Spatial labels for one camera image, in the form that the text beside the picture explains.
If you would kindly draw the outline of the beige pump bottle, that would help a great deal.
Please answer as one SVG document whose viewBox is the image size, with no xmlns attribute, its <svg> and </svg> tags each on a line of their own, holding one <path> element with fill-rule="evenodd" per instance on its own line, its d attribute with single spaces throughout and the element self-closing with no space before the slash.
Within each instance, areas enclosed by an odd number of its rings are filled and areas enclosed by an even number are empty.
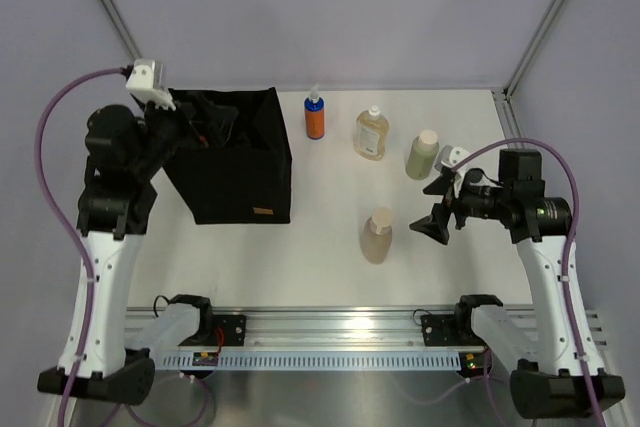
<svg viewBox="0 0 640 427">
<path fill-rule="evenodd" d="M 376 208 L 366 220 L 360 236 L 360 248 L 365 259 L 372 264 L 382 264 L 392 243 L 393 214 L 387 207 Z"/>
</svg>

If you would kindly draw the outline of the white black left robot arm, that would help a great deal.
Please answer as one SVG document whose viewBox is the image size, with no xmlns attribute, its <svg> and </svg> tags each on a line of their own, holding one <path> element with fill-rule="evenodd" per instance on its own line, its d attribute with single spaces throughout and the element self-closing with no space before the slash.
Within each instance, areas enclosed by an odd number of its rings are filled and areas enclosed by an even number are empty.
<svg viewBox="0 0 640 427">
<path fill-rule="evenodd" d="M 137 406 L 149 395 L 159 355 L 188 340 L 200 346 L 215 332 L 211 302 L 179 294 L 132 341 L 124 334 L 136 259 L 157 193 L 154 175 L 185 142 L 199 139 L 178 108 L 143 104 L 142 117 L 108 105 L 89 118 L 89 152 L 77 223 L 71 233 L 81 274 L 68 341 L 37 389 L 61 398 Z"/>
</svg>

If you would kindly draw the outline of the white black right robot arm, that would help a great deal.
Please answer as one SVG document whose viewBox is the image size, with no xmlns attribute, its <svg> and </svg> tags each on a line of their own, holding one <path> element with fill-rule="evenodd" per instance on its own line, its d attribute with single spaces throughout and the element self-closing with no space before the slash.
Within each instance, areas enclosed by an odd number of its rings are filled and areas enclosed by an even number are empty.
<svg viewBox="0 0 640 427">
<path fill-rule="evenodd" d="M 450 314 L 420 318 L 427 346 L 479 346 L 509 374 L 511 399 L 524 419 L 589 418 L 625 397 L 621 377 L 607 373 L 589 328 L 576 273 L 576 209 L 545 193 L 542 156 L 503 149 L 498 178 L 470 167 L 468 151 L 448 147 L 438 177 L 424 188 L 440 196 L 429 216 L 410 228 L 445 245 L 449 229 L 470 218 L 499 222 L 525 269 L 537 338 L 531 340 L 494 295 L 460 297 Z"/>
</svg>

